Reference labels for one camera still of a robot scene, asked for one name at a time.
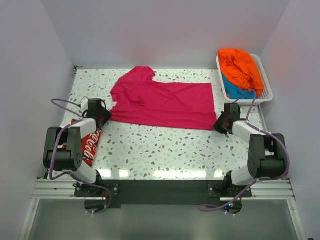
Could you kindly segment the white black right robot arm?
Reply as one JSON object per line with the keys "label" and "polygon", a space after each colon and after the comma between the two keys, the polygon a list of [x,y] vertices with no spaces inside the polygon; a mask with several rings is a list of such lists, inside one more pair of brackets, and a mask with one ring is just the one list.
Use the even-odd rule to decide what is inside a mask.
{"label": "white black right robot arm", "polygon": [[224,135],[234,135],[249,144],[247,164],[229,171],[223,179],[223,192],[235,196],[241,186],[258,181],[279,180],[287,176],[290,157],[282,134],[272,134],[241,118],[237,103],[224,104],[224,111],[213,129]]}

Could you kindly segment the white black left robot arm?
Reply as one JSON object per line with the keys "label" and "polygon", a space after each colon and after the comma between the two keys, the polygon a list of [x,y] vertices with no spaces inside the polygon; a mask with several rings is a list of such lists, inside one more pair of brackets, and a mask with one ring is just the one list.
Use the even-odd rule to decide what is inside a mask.
{"label": "white black left robot arm", "polygon": [[100,173],[84,162],[83,139],[102,130],[112,113],[100,98],[83,98],[78,106],[82,110],[78,120],[47,129],[43,165],[50,180],[70,176],[86,184],[85,189],[92,196],[99,196],[104,184]]}

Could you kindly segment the magenta t shirt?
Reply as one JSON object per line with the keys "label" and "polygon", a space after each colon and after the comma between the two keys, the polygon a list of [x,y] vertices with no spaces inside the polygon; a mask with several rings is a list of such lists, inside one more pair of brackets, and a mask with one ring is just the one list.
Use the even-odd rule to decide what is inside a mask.
{"label": "magenta t shirt", "polygon": [[212,131],[217,121],[211,83],[157,82],[136,66],[111,89],[111,120],[153,127]]}

